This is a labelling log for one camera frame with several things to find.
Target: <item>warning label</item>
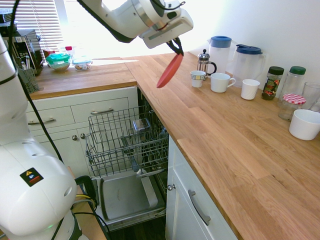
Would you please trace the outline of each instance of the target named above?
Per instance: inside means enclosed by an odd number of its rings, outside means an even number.
[[[21,173],[20,177],[29,185],[29,187],[32,187],[33,185],[44,179],[40,175],[40,173],[38,173],[37,170],[33,167]]]

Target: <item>open dishwasher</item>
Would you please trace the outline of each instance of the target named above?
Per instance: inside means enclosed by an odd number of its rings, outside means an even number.
[[[110,231],[166,214],[169,134],[144,105],[89,117],[86,156]]]

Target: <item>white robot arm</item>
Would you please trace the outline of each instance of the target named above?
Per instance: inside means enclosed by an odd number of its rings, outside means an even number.
[[[149,48],[168,45],[183,54],[178,36],[193,22],[177,0],[128,0],[110,11],[102,0],[78,0],[113,36]],[[70,208],[76,183],[61,161],[30,134],[27,100],[0,39],[0,229],[10,240],[87,240]]]
[[[177,0],[127,0],[114,10],[102,0],[77,1],[118,41],[130,43],[139,36],[150,49],[178,38],[194,26],[188,12],[180,8],[184,2]]]

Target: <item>white cabinet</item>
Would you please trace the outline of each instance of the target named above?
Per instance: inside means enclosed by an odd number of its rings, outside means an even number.
[[[167,192],[166,229],[167,240],[207,240],[192,206],[189,205],[184,188],[173,173],[175,189]]]
[[[138,106],[136,87],[97,91],[69,96],[52,97],[33,101],[45,123],[48,133],[67,167],[74,175],[93,176],[87,165],[86,139],[89,134],[88,117],[105,111],[119,111]],[[56,156],[48,138],[44,135],[32,107],[27,108],[27,120],[33,136],[50,153]]]
[[[171,137],[168,185],[167,240],[237,240]]]
[[[70,167],[75,176],[90,174],[77,130],[52,133],[50,136],[56,148],[59,150],[64,165]],[[36,136],[35,139],[51,154],[58,157],[47,136]]]

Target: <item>cup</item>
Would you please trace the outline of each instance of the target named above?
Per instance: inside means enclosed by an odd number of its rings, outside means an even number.
[[[309,110],[320,113],[320,100],[312,104]]]
[[[306,109],[295,110],[289,132],[297,139],[314,139],[320,132],[320,113]]]
[[[306,101],[302,109],[310,110],[313,104],[320,98],[320,83],[307,81],[303,86],[302,97]]]
[[[211,74],[211,90],[215,93],[224,93],[227,91],[227,88],[231,87],[236,83],[236,80],[233,77],[230,77],[225,73],[213,73]]]
[[[260,82],[253,79],[245,79],[242,81],[241,97],[246,100],[255,98]]]
[[[206,72],[194,70],[191,72],[192,87],[200,88],[202,86],[202,81],[205,79]]]

